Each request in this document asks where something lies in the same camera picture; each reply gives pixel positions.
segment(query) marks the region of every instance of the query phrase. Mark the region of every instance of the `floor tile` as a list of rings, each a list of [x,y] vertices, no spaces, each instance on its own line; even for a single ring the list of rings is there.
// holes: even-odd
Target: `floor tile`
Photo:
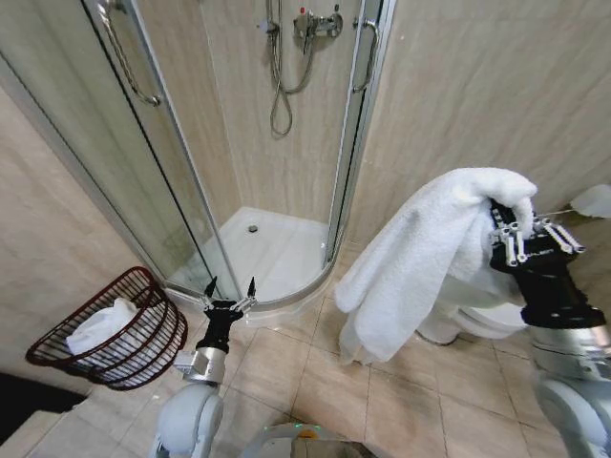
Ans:
[[[170,367],[161,378],[130,391],[113,391],[106,386],[96,386],[91,395],[74,408],[74,413],[120,441],[163,378],[173,370]]]
[[[368,388],[367,366],[339,365],[336,354],[312,348],[291,416],[363,441]]]
[[[449,458],[529,458],[519,423],[441,395]]]
[[[7,458],[28,456],[61,418],[61,413],[36,410],[4,443],[0,444],[0,456]]]
[[[131,450],[129,450],[128,448],[125,448],[123,446],[118,446],[117,448],[115,448],[115,451],[111,455],[111,458],[147,458],[147,455],[145,454],[137,455],[133,453]]]
[[[221,426],[212,443],[214,458],[236,458],[264,427],[289,422],[287,415],[233,388],[223,403]]]
[[[322,306],[323,298],[318,303],[311,304],[304,313],[292,319],[290,323],[274,328],[274,330],[293,339],[310,344],[316,330],[316,323],[318,322]]]
[[[493,341],[496,350],[511,355],[519,356],[520,358],[530,359],[531,340],[526,330],[519,331],[505,339]]]
[[[396,458],[446,456],[437,394],[372,369],[366,444]]]
[[[144,409],[138,414],[125,433],[120,445],[136,456],[147,456],[157,433],[157,421],[161,408],[176,391],[168,384],[161,384]]]
[[[118,442],[107,433],[70,412],[40,441],[30,457],[108,458],[117,446]]]
[[[339,354],[340,331],[344,327],[347,318],[348,315],[337,308],[335,300],[325,298],[316,331],[314,332],[314,338],[312,339],[312,345]]]
[[[522,425],[526,446],[532,458],[568,458],[560,436],[541,429]]]
[[[518,420],[531,427],[556,433],[556,429],[547,421],[538,406],[533,390],[536,372],[531,362],[507,353],[498,352],[497,356]]]
[[[441,394],[508,418],[516,417],[493,349],[458,339],[437,350],[435,363]]]
[[[252,343],[257,329],[235,323],[229,331],[229,354],[225,358],[225,375],[223,383],[229,385],[244,359],[246,350]]]
[[[385,363],[373,363],[371,367],[402,377],[410,382],[437,389],[435,377],[435,351],[437,347],[415,334]]]
[[[289,413],[308,350],[307,343],[259,329],[230,386]]]
[[[490,339],[484,339],[483,337],[477,337],[473,334],[468,334],[466,332],[461,332],[458,334],[458,339],[462,339],[463,341],[471,342],[472,344],[479,344],[487,346],[488,348],[493,348],[493,341]]]

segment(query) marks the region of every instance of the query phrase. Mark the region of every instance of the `brown wicker basket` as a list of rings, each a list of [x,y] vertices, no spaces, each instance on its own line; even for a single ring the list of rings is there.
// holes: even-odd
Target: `brown wicker basket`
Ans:
[[[66,338],[118,297],[136,305],[134,318],[106,342],[73,355]],[[134,389],[148,384],[172,364],[187,333],[184,316],[153,275],[143,267],[132,267],[32,345],[26,359],[111,389]]]

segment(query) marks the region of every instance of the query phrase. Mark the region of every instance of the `shower mixer valve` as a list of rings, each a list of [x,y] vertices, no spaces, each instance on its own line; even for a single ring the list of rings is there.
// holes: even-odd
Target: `shower mixer valve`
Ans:
[[[338,12],[339,5],[335,5],[335,12],[329,16],[317,16],[312,10],[301,8],[301,13],[293,20],[295,37],[303,40],[303,52],[312,44],[315,36],[337,37],[344,27],[344,18]]]

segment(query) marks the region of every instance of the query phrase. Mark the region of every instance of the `chrome fixture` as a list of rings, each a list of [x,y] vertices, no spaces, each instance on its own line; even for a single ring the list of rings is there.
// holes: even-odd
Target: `chrome fixture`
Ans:
[[[352,27],[356,29],[359,27],[358,18],[354,18],[354,22],[352,23]],[[369,19],[363,19],[363,28],[369,27],[373,31],[373,40],[371,41],[371,52],[369,53],[369,61],[367,63],[367,74],[365,75],[365,81],[360,86],[354,86],[352,91],[354,93],[360,93],[363,91],[371,81],[371,76],[373,75],[373,64],[375,63],[375,55],[378,51],[378,43],[380,42],[380,31],[378,30],[378,25]]]
[[[129,83],[137,98],[139,98],[144,103],[148,103],[149,105],[157,107],[161,103],[161,98],[156,95],[145,94],[140,89],[140,86],[137,84],[136,78],[134,77],[134,72],[132,72],[132,67],[130,66],[129,61],[127,60],[127,56],[123,51],[121,42],[116,36],[115,27],[113,26],[113,21],[111,20],[112,10],[126,12],[125,5],[123,5],[120,0],[99,0],[97,2],[97,12],[99,14],[99,18],[102,21],[104,30],[108,35],[108,39],[110,40],[111,45],[113,46],[113,50],[115,51],[118,63],[120,64],[123,73],[125,73],[127,82]]]
[[[322,35],[335,38],[342,31],[344,19],[338,12],[339,5],[335,5],[335,12],[330,16],[316,16],[311,10],[306,11],[304,8],[301,9],[301,13],[293,21],[293,31],[296,37],[303,40],[302,51],[304,55],[307,55],[307,63],[305,65],[305,71],[297,86],[287,88],[283,82],[283,0],[277,0],[276,13],[278,14],[279,22],[274,20],[272,0],[267,0],[265,5],[267,9],[267,18],[265,22],[259,25],[259,28],[267,33],[271,75],[276,85],[274,101],[271,113],[269,114],[269,125],[272,133],[277,138],[282,138],[287,136],[293,127],[293,112],[290,102],[288,101],[288,96],[302,91],[306,87],[312,72],[314,38]],[[276,113],[278,112],[280,100],[283,101],[288,116],[288,121],[284,129],[276,125]]]
[[[335,5],[335,12],[330,16],[315,16],[312,10],[302,12],[293,20],[293,32],[297,38],[304,40],[304,53],[306,41],[314,36],[337,37],[344,27],[344,18],[337,12],[340,6]]]

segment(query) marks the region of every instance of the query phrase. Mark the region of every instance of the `white towel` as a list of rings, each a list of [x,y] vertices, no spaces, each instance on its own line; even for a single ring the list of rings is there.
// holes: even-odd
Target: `white towel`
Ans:
[[[493,168],[453,170],[420,188],[335,288],[337,306],[351,312],[340,338],[343,363],[389,360],[431,312],[448,274],[514,298],[513,279],[488,265],[489,198],[512,207],[528,237],[536,191],[525,177]]]

